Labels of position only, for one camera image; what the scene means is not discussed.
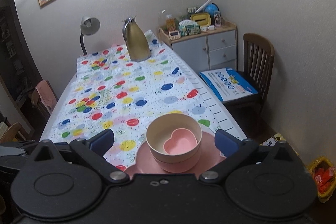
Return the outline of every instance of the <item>colorful dot pattern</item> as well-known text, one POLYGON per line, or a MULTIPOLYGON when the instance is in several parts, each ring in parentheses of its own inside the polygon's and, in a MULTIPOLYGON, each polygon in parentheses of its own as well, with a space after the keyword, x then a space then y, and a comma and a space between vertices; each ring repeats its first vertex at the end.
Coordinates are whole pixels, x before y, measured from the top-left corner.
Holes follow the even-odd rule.
POLYGON ((49 133, 53 142, 89 139, 106 128, 115 135, 105 154, 121 170, 135 164, 149 124, 168 113, 183 113, 216 131, 219 127, 198 91, 152 32, 152 56, 130 61, 126 45, 77 60, 77 80, 49 133))

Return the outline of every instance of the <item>desk lamp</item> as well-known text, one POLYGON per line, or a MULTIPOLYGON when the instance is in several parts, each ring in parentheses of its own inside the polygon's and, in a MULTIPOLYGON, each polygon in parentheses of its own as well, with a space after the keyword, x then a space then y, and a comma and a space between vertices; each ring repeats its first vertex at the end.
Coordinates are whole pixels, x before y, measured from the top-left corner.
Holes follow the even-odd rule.
POLYGON ((93 35, 98 32, 100 28, 100 22, 95 17, 83 17, 81 22, 81 46, 83 50, 83 54, 87 55, 85 46, 84 46, 84 36, 85 35, 93 35))

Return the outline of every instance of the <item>gold thermos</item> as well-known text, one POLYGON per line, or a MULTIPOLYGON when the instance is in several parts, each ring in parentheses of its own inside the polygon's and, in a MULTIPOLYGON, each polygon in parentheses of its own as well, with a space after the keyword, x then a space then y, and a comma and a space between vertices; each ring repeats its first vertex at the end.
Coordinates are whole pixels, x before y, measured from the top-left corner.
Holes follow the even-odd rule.
POLYGON ((126 42, 129 57, 134 62, 141 62, 151 57, 151 51, 145 35, 135 22, 134 18, 124 20, 123 36, 126 42))

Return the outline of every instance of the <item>pink plate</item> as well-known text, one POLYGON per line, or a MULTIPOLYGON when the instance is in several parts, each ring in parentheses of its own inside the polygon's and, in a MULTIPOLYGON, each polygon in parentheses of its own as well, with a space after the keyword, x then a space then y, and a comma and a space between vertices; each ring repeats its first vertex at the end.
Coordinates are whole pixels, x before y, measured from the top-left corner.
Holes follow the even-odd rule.
MULTIPOLYGON (((222 157, 220 155, 220 151, 215 147, 213 134, 208 133, 211 132, 211 130, 203 125, 201 126, 203 130, 202 143, 200 147, 202 149, 201 158, 193 168, 187 172, 184 172, 186 174, 195 174, 197 178, 200 174, 206 170, 209 170, 225 159, 225 157, 222 157)), ((136 164, 127 168, 125 172, 130 177, 133 177, 134 174, 171 174, 161 169, 161 167, 157 164, 151 154, 147 142, 140 146, 136 155, 136 164)))

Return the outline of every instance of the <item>dining table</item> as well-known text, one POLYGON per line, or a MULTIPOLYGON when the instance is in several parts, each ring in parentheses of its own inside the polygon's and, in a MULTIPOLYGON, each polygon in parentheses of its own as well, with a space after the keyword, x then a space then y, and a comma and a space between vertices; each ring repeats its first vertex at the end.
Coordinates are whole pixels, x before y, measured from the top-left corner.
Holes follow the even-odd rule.
POLYGON ((125 170, 136 164, 149 124, 168 113, 189 115, 213 135, 223 129, 245 139, 198 74, 151 31, 145 35, 152 56, 141 63, 130 60, 126 45, 79 57, 40 140, 70 143, 110 128, 115 141, 104 158, 125 170))

